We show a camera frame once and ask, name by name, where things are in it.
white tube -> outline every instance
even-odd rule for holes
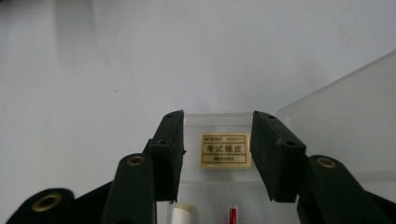
[[[177,204],[172,211],[171,224],[192,224],[191,206],[187,204]]]

brass insert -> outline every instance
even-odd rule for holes
[[[141,157],[141,156],[134,156],[134,157],[128,158],[128,160],[126,162],[128,162],[128,165],[136,166],[136,165],[140,165],[143,162],[145,162],[145,158]]]
[[[35,212],[45,212],[55,207],[62,200],[62,195],[59,193],[48,194],[32,205],[32,210]]]
[[[321,166],[324,166],[326,168],[331,168],[331,169],[335,168],[335,165],[336,165],[334,161],[324,158],[324,157],[318,158],[317,163],[319,163]]]

red object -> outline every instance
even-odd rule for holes
[[[230,207],[230,215],[228,218],[228,224],[236,224],[236,206],[232,205]]]

white background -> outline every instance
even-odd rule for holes
[[[396,49],[392,0],[3,0],[0,223],[113,178],[168,112],[275,112]]]

clear acrylic box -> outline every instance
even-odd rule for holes
[[[366,190],[396,202],[396,51],[276,116],[307,145],[308,156],[339,160]]]
[[[185,115],[184,147],[187,153],[183,159],[178,203],[193,206],[194,224],[226,223],[229,206],[233,203],[238,206],[239,223],[275,223],[279,220],[276,214],[284,206],[280,208],[279,204],[269,201],[254,162],[250,169],[240,170],[200,167],[201,133],[250,133],[252,116],[253,111]],[[171,223],[173,207],[173,204],[166,204],[168,224]]]

